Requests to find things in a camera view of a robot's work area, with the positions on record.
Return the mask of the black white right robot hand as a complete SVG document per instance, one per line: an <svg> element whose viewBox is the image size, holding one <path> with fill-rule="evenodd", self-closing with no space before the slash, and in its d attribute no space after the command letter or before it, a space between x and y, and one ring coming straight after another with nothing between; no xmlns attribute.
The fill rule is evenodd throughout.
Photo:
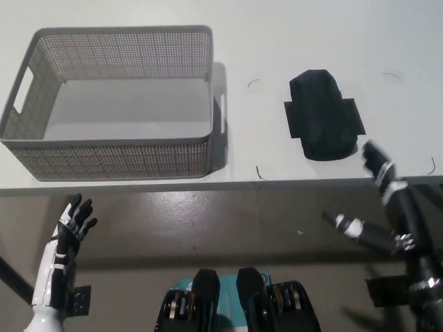
<svg viewBox="0 0 443 332"><path fill-rule="evenodd" d="M406 264L410 289L418 291L441 286L442 265L411 186L397 177L395 163L374 142L364 144L362 153L364 166L373 176L391 229L343 213L324 211L322 219L360 246L399 255Z"/></svg>

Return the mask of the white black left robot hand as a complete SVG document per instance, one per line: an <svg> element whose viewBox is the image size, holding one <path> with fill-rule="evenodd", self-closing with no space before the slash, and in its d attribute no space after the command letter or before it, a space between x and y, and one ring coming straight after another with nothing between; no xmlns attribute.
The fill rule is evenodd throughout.
<svg viewBox="0 0 443 332"><path fill-rule="evenodd" d="M33 306L65 311L74 298L76 258L80 244L97 223L92 200L77 194L67 204L44 248L33 291Z"/></svg>

